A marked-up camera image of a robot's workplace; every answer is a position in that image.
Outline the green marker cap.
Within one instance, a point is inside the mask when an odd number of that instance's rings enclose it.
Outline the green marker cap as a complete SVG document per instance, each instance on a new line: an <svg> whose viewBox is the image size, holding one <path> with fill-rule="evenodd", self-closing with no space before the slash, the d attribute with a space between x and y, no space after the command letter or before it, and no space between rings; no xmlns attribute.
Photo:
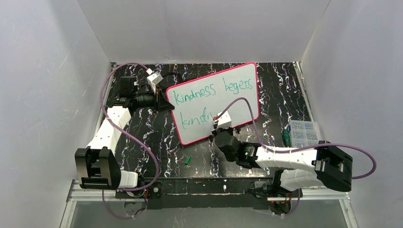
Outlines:
<svg viewBox="0 0 403 228"><path fill-rule="evenodd" d="M185 165L188 165L188 164L190 163L190 161L191 161L191 158L192 158L192 157L191 157L191 156L189 156L189 157L186 159L186 161L185 161L185 163L184 163L184 164L185 164Z"/></svg>

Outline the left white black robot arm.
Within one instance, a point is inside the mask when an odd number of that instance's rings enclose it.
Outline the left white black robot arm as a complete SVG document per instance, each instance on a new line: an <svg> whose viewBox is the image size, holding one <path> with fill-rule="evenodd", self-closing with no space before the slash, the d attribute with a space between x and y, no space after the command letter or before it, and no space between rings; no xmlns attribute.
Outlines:
<svg viewBox="0 0 403 228"><path fill-rule="evenodd" d="M120 79L117 97L107 104L107 117L95 137L85 147L77 149L75 162L80 187L97 190L137 190L143 186L141 176L134 171L121 170L115 149L125 125L137 109L150 108L153 112L170 111L174 106L163 96L159 86L163 77L152 73L147 77L149 91L142 88L133 76Z"/></svg>

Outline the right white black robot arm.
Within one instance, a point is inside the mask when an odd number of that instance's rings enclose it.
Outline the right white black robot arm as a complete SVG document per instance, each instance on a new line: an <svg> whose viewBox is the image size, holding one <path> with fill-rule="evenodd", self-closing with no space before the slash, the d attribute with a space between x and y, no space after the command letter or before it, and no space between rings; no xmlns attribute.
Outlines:
<svg viewBox="0 0 403 228"><path fill-rule="evenodd" d="M292 192L299 188L325 186L339 192L352 189L353 158L336 146L300 148L269 147L241 142L233 128L212 131L216 146L229 162L246 168L279 167L271 188Z"/></svg>

